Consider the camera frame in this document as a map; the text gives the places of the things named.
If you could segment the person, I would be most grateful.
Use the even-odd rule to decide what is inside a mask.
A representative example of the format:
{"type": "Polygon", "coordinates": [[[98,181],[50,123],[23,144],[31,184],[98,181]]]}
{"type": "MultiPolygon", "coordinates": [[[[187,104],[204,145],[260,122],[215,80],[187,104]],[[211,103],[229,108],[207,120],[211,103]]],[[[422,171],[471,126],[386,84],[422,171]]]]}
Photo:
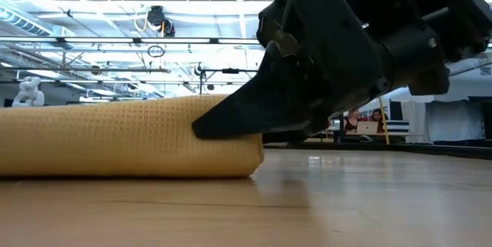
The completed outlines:
{"type": "Polygon", "coordinates": [[[376,108],[372,112],[372,115],[370,116],[369,120],[371,122],[377,123],[377,133],[384,133],[385,131],[384,120],[387,120],[387,114],[383,110],[381,110],[380,108],[376,108]]]}
{"type": "Polygon", "coordinates": [[[359,120],[359,110],[357,108],[351,109],[348,114],[344,116],[344,131],[356,132],[359,120]]]}

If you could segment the orange waffle-weave towel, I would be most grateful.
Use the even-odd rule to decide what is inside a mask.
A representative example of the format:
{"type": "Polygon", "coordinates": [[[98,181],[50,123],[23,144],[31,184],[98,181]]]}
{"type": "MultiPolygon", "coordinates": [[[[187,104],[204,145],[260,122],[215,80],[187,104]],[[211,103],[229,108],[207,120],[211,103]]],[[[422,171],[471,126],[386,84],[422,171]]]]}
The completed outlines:
{"type": "Polygon", "coordinates": [[[247,177],[264,161],[260,135],[200,140],[191,128],[222,100],[0,108],[0,177],[247,177]]]}

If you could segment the black white striped box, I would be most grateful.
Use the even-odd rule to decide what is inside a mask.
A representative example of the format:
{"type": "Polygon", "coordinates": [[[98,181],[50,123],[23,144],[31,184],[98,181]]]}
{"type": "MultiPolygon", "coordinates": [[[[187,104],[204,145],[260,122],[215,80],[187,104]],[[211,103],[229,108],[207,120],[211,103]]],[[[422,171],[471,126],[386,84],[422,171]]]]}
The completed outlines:
{"type": "Polygon", "coordinates": [[[406,120],[389,120],[387,121],[387,131],[389,134],[408,134],[410,122],[406,120]]]}

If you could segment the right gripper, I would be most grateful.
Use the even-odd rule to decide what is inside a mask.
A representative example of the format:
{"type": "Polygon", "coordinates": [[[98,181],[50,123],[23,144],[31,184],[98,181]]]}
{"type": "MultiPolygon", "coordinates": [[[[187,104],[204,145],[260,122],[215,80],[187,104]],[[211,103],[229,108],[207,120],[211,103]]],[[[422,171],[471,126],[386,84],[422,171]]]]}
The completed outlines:
{"type": "Polygon", "coordinates": [[[257,38],[256,75],[192,122],[198,138],[303,142],[394,83],[386,50],[346,0],[274,0],[258,15],[257,38]]]}

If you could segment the small black monitor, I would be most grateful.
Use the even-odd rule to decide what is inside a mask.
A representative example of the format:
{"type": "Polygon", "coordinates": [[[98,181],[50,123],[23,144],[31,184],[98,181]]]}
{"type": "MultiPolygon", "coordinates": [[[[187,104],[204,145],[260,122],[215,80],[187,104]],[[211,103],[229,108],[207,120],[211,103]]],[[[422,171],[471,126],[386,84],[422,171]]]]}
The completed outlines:
{"type": "Polygon", "coordinates": [[[402,121],[404,119],[401,102],[390,100],[389,107],[390,107],[389,111],[390,111],[390,119],[391,120],[402,121]]]}

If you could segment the silver laptop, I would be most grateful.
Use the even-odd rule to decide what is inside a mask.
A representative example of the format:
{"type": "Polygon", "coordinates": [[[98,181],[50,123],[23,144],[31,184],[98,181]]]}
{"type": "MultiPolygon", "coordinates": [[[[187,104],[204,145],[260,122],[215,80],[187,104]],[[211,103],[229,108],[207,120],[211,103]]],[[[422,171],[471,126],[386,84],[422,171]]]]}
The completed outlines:
{"type": "Polygon", "coordinates": [[[372,135],[377,134],[378,122],[359,122],[357,124],[356,133],[358,135],[372,135]]]}

